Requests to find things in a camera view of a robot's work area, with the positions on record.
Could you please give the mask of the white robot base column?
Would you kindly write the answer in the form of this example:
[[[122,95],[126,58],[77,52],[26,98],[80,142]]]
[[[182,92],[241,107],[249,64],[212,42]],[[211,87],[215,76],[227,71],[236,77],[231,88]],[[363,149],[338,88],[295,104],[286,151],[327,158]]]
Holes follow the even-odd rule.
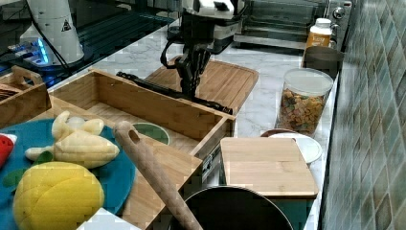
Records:
[[[27,61],[37,67],[73,64],[83,59],[77,30],[68,0],[26,0],[32,25],[21,42],[33,45],[34,55]]]

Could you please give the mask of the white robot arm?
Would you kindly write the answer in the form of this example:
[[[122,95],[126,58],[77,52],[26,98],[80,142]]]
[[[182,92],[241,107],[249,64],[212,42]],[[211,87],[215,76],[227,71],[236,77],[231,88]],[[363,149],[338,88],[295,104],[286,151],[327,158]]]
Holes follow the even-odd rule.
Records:
[[[175,60],[182,92],[193,98],[216,39],[235,34],[245,0],[182,0],[183,56]]]

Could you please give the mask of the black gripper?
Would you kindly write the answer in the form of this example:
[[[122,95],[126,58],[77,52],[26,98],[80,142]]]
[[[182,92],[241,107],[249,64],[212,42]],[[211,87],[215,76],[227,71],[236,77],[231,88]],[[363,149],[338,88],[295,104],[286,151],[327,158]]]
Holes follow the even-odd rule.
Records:
[[[189,98],[195,97],[195,91],[200,83],[200,75],[204,72],[211,53],[220,53],[223,47],[214,37],[216,19],[199,16],[183,11],[181,20],[181,35],[184,39],[184,54],[175,60],[175,67],[181,78],[182,93]],[[213,44],[207,51],[194,45]]]

